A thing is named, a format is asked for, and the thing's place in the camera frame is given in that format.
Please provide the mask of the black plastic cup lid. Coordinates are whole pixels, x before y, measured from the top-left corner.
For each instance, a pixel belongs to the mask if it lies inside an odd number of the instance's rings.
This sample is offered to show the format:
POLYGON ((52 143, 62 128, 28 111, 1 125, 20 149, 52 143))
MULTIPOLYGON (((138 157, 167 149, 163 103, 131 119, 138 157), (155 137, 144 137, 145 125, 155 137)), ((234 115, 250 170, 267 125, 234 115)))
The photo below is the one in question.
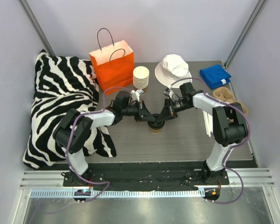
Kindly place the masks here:
POLYGON ((165 121, 148 121, 147 122, 149 128, 153 129, 153 130, 160 130, 164 127, 165 125, 165 121))

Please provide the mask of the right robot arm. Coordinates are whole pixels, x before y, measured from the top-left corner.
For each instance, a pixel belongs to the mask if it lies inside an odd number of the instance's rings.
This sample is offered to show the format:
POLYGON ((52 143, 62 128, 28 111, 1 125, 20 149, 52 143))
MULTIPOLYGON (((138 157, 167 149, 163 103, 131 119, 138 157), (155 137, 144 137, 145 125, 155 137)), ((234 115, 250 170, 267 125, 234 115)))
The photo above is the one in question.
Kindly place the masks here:
POLYGON ((206 92, 197 91, 191 82, 180 85, 181 98, 173 99, 169 85, 164 95, 167 97, 156 122, 177 118, 177 113, 191 109, 201 109, 212 115, 214 147, 210 156, 203 162, 201 178, 206 184, 216 183, 224 175, 225 164, 232 152, 244 138, 248 137, 248 126, 239 103, 226 103, 211 97, 206 92))

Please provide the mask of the brown paper coffee cup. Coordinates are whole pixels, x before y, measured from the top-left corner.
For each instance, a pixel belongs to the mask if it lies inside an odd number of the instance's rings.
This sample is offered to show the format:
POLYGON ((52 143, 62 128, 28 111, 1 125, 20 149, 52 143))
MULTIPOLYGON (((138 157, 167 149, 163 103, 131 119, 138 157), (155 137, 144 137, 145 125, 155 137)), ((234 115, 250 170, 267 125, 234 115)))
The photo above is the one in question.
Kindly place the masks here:
POLYGON ((159 133, 164 127, 164 124, 160 124, 160 125, 148 124, 148 126, 151 133, 159 133))

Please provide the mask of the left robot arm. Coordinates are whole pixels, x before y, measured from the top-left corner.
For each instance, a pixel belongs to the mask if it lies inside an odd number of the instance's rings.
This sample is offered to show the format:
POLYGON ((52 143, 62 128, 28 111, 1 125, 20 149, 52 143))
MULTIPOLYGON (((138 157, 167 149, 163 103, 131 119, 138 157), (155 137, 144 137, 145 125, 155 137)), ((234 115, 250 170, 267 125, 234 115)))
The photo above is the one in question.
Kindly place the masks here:
POLYGON ((143 90, 119 91, 113 102, 103 110, 93 112, 79 112, 70 109, 63 117, 53 138, 65 149, 66 161, 74 181, 79 186, 90 182, 91 174, 85 160, 83 146, 90 131, 101 126, 113 126, 124 116, 134 117, 135 121, 155 122, 156 118, 148 111, 140 95, 143 90))

